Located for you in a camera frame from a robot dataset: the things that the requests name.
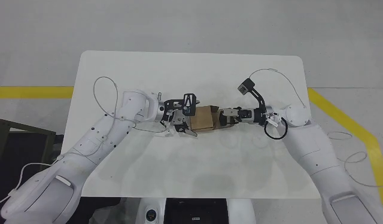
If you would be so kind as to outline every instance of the yellow floor stripe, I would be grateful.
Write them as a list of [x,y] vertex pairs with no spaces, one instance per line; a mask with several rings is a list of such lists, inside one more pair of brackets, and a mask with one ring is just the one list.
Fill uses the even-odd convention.
[[72,98],[74,87],[0,87],[0,98]]
[[[378,139],[372,135],[364,127],[355,122],[352,118],[347,116],[342,110],[334,106],[331,102],[323,98],[314,89],[308,89],[310,101],[322,109],[327,115],[332,117],[360,141],[364,142],[367,153],[371,162],[373,174],[375,176],[376,185],[383,185],[383,157],[378,143]],[[383,203],[383,188],[379,188],[379,195]]]
[[[74,87],[0,87],[0,98],[72,98],[73,89]],[[376,137],[314,89],[309,88],[308,94],[313,104],[364,142],[376,184],[383,185],[383,157]],[[383,188],[379,188],[379,195],[383,203]]]

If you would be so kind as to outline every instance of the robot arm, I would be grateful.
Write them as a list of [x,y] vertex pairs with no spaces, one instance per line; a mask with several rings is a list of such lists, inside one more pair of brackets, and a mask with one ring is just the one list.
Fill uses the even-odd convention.
[[[282,134],[283,125],[277,130]],[[383,223],[381,204],[350,183],[339,166],[330,139],[317,123],[309,120],[304,126],[290,127],[283,142],[317,187],[327,223]]]
[[[195,104],[180,105],[180,109],[193,115]],[[140,90],[125,92],[115,118],[105,114],[54,165],[13,190],[1,216],[7,219],[6,223],[66,223],[77,208],[88,176],[135,124],[169,120],[170,111],[153,95]]]
[[259,108],[223,110],[220,121],[235,124],[255,123],[274,125],[289,154],[310,175],[322,199],[322,211],[329,224],[383,224],[383,208],[366,193],[358,191],[339,166],[332,144],[321,127],[310,119],[306,107],[289,105],[282,110],[265,106],[248,78],[238,88],[244,95],[250,92]]

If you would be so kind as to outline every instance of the cardboard box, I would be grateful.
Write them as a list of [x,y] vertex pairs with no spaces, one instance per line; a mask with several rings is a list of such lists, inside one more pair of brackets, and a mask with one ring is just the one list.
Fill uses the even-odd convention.
[[203,106],[196,108],[196,115],[190,117],[190,129],[195,132],[211,131],[215,127],[218,107]]

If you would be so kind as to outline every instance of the white cable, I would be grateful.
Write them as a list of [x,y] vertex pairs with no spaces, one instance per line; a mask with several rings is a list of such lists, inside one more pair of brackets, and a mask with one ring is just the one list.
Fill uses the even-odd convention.
[[[114,104],[114,112],[113,112],[113,115],[110,115],[100,104],[100,102],[98,101],[97,97],[96,97],[96,83],[98,80],[102,79],[102,78],[106,78],[106,79],[109,79],[113,85],[114,85],[114,88],[115,88],[115,104]],[[98,77],[95,82],[93,83],[93,97],[95,98],[95,101],[96,103],[98,104],[98,107],[101,108],[102,111],[104,111],[105,114],[109,115],[110,117],[113,118],[113,122],[112,122],[112,125],[107,133],[106,136],[109,136],[110,132],[112,131],[113,127],[114,127],[114,124],[115,124],[115,120],[117,119],[115,117],[116,115],[116,112],[117,112],[117,104],[118,104],[118,88],[117,88],[117,84],[113,81],[113,79],[107,77],[107,76],[101,76],[101,77]],[[67,152],[65,153],[65,155],[67,154],[74,154],[74,155],[78,155],[78,156],[84,156],[84,157],[87,157],[87,156],[91,156],[93,154],[95,154],[99,149],[100,147],[104,144],[104,141],[102,141],[100,143],[100,145],[97,146],[97,149],[94,150],[93,152],[89,153],[89,154],[82,154],[82,153],[75,153],[75,152]]]
[[6,198],[4,198],[3,200],[0,201],[0,203],[4,202],[5,200],[7,200],[8,198],[10,198],[11,196],[7,196]]
[[[53,164],[55,164],[56,162],[57,162],[57,160],[54,161],[52,164],[42,164],[42,163],[40,163],[40,162],[31,162],[31,163],[29,163],[29,164],[24,165],[23,168],[22,168],[22,170],[21,170],[21,172],[20,172],[19,182],[18,182],[17,186],[16,186],[14,189],[11,190],[11,192],[15,192],[15,191],[20,187],[20,185],[21,185],[21,183],[22,183],[22,179],[23,179],[24,169],[25,169],[26,167],[28,167],[29,165],[44,165],[44,166],[48,166],[48,167],[50,167],[50,166],[52,166]],[[0,203],[4,202],[4,201],[7,200],[8,198],[10,198],[10,197],[11,197],[10,193],[8,194],[7,197],[5,197],[3,200],[1,200]]]
[[295,94],[296,94],[297,97],[299,98],[299,101],[302,103],[302,105],[303,105],[304,107],[306,106],[306,105],[303,103],[302,99],[300,98],[300,96],[299,96],[297,90],[295,89],[294,84],[290,81],[290,79],[288,79],[288,77],[286,77],[286,75],[284,75],[283,73],[279,72],[277,69],[274,69],[274,68],[261,68],[261,69],[258,69],[258,70],[255,70],[254,72],[252,72],[252,73],[250,74],[249,78],[251,78],[251,76],[252,76],[253,74],[255,74],[256,72],[264,71],[264,70],[266,70],[266,71],[272,71],[272,72],[277,72],[278,74],[281,74],[283,77],[285,77],[285,78],[287,79],[287,81],[291,84],[291,86],[293,87]]
[[[348,137],[346,137],[346,138],[333,138],[333,137],[330,137],[330,136],[329,136],[329,134],[336,134],[336,133],[339,133],[339,134],[345,134],[345,135],[347,135]],[[328,132],[328,133],[327,133],[327,136],[329,137],[329,139],[332,139],[332,140],[347,140],[347,139],[350,139],[350,138],[353,137],[352,134],[349,134],[349,133],[347,133],[347,132],[341,132],[341,131],[331,131],[331,132]],[[359,153],[363,153],[363,154],[364,154],[364,156],[363,156],[361,159],[358,159],[358,160],[356,160],[356,161],[348,161],[350,158],[352,158],[353,156],[355,156],[355,155],[357,155],[357,154],[359,154]],[[353,153],[353,154],[349,155],[348,158],[346,158],[346,160],[344,160],[344,161],[343,161],[342,159],[339,159],[338,157],[337,157],[337,159],[338,159],[339,161],[341,161],[341,162],[344,163],[344,164],[343,164],[343,167],[344,167],[346,173],[349,175],[349,177],[350,177],[354,182],[356,182],[356,183],[358,183],[358,184],[360,184],[360,185],[362,185],[362,186],[366,186],[366,187],[377,187],[377,188],[382,188],[383,186],[369,185],[369,184],[365,184],[365,183],[361,183],[360,181],[357,181],[357,180],[356,180],[356,179],[349,173],[349,171],[347,170],[346,164],[356,164],[356,163],[358,163],[358,162],[363,162],[364,160],[366,160],[367,157],[368,157],[368,155],[367,155],[366,152],[364,152],[364,151],[359,151],[359,152],[356,152],[356,153]]]
[[[102,78],[109,79],[109,80],[113,83],[113,85],[114,85],[114,87],[115,87],[115,95],[116,95],[116,98],[115,98],[115,104],[114,104],[114,112],[113,112],[112,114],[108,113],[108,112],[101,106],[101,104],[100,104],[100,102],[98,101],[97,96],[96,96],[96,83],[97,83],[98,80],[100,80],[100,79],[102,79]],[[100,108],[106,115],[108,115],[108,116],[110,116],[110,117],[113,118],[113,123],[112,123],[112,125],[111,125],[111,127],[110,127],[110,129],[109,129],[109,131],[108,131],[108,133],[107,133],[107,135],[106,135],[106,136],[109,136],[110,132],[112,131],[112,129],[113,129],[113,127],[114,127],[115,120],[116,120],[116,119],[119,119],[119,118],[116,118],[116,115],[117,115],[117,104],[118,104],[118,87],[117,87],[117,84],[114,82],[113,79],[111,79],[111,78],[109,78],[109,77],[107,77],[107,76],[101,76],[101,77],[98,77],[98,78],[95,80],[94,84],[93,84],[93,97],[95,98],[95,101],[96,101],[98,107],[99,107],[99,108]],[[134,128],[134,129],[136,129],[136,130],[139,130],[139,131],[144,131],[144,132],[154,132],[154,133],[160,134],[160,133],[165,132],[165,131],[168,130],[167,127],[166,127],[165,130],[163,130],[163,131],[151,131],[151,130],[139,129],[139,128],[136,128],[136,127],[137,127],[137,123],[134,122],[134,120],[124,119],[124,121],[130,121],[130,122],[132,122],[132,123],[134,124],[134,126],[133,126],[132,128]],[[65,153],[64,155],[67,155],[67,154],[74,154],[74,155],[79,155],[79,156],[84,156],[84,157],[91,156],[91,155],[95,154],[95,153],[101,148],[101,146],[102,146],[103,144],[104,144],[104,142],[101,142],[100,145],[97,146],[96,150],[94,150],[93,152],[91,152],[91,153],[89,153],[89,154],[86,154],[86,155],[81,154],[81,153],[75,153],[75,152],[67,152],[67,153]]]
[[174,113],[175,111],[176,111],[176,110],[172,110],[170,113],[167,113],[167,115],[168,115],[168,121],[167,121],[168,125],[165,125],[165,130],[162,130],[162,131],[152,131],[152,130],[146,130],[146,129],[139,129],[139,128],[136,128],[136,127],[133,127],[133,128],[136,129],[136,130],[139,130],[139,131],[144,131],[144,132],[154,132],[155,134],[161,134],[161,133],[166,132],[166,131],[169,132],[169,127],[170,127],[170,124],[169,124],[169,122],[170,122],[170,116],[171,116],[172,113]]

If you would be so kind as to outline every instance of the table top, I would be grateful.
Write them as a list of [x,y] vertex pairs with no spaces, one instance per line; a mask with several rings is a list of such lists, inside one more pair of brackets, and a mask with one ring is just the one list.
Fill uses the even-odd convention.
[[[309,108],[303,63],[297,56],[86,51],[78,67],[62,151],[103,115],[92,93],[99,76],[112,78],[120,97],[124,90],[141,89],[162,92],[162,100],[194,93],[200,106],[257,107],[257,101],[250,94],[243,96],[237,87],[260,68],[284,73]],[[266,105],[299,104],[281,75],[261,71],[252,79]],[[96,94],[104,108],[113,109],[115,90],[108,80],[99,81]],[[138,127],[162,129],[159,123]],[[130,132],[87,179],[83,196],[319,198],[283,142],[268,138],[258,125],[240,123],[198,137],[171,128],[169,136]]]

